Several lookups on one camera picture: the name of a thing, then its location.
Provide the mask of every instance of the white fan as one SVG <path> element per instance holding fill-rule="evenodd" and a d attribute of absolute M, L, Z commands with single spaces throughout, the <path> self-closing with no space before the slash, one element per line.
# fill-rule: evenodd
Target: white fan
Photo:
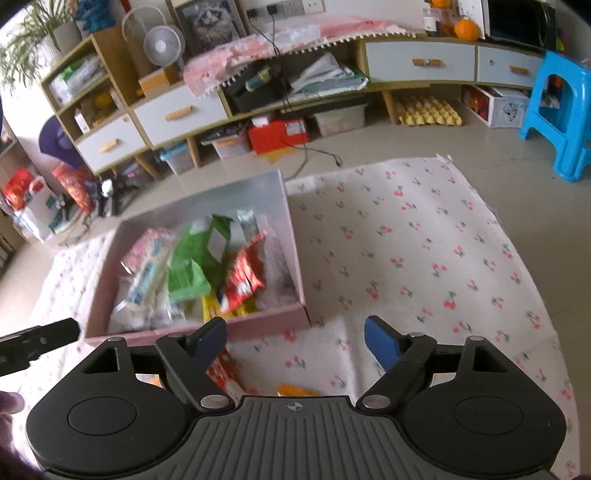
<path fill-rule="evenodd" d="M 174 25 L 154 27 L 144 38 L 148 60 L 159 67 L 168 67 L 180 60 L 185 46 L 183 33 Z"/>
<path fill-rule="evenodd" d="M 146 33 L 159 25 L 166 25 L 162 10 L 157 7 L 136 7 L 121 22 L 121 33 L 125 41 L 138 38 L 143 43 Z"/>

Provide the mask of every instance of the white box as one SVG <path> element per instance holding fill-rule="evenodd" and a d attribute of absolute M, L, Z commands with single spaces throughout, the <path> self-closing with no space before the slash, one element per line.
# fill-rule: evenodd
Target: white box
<path fill-rule="evenodd" d="M 462 85 L 462 102 L 491 128 L 521 128 L 530 99 L 520 90 Z"/>

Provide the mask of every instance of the white tablecloth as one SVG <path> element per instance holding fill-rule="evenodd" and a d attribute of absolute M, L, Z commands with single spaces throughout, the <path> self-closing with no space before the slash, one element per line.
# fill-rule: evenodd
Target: white tablecloth
<path fill-rule="evenodd" d="M 370 314 L 440 343 L 482 335 L 563 410 L 569 432 L 553 472 L 561 479 L 579 473 L 579 422 L 556 331 L 513 244 L 448 159 L 311 176 L 289 182 L 288 195 L 314 327 L 229 346 L 249 393 L 274 394 L 285 383 L 355 401 L 383 374 L 363 342 Z M 86 323 L 112 237 L 56 256 L 33 325 L 70 316 Z M 34 461 L 24 433 L 28 409 L 89 352 L 79 342 L 0 381 L 28 403 L 14 429 L 27 459 Z"/>

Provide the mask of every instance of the framed picture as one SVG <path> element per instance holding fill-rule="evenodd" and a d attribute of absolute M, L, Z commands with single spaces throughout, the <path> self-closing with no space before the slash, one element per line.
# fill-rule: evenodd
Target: framed picture
<path fill-rule="evenodd" d="M 246 36 L 234 0 L 176 0 L 172 4 L 193 55 Z"/>

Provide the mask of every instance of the red bag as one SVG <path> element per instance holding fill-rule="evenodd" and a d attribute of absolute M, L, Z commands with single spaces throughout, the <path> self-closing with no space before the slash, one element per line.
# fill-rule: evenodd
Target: red bag
<path fill-rule="evenodd" d="M 8 204 L 15 210 L 21 210 L 27 206 L 26 194 L 29 191 L 29 185 L 34 180 L 33 174 L 25 167 L 21 167 L 8 180 L 3 194 Z"/>
<path fill-rule="evenodd" d="M 90 213 L 95 209 L 95 203 L 86 185 L 86 182 L 92 179 L 92 173 L 87 167 L 74 170 L 65 163 L 61 163 L 52 173 L 84 213 Z"/>

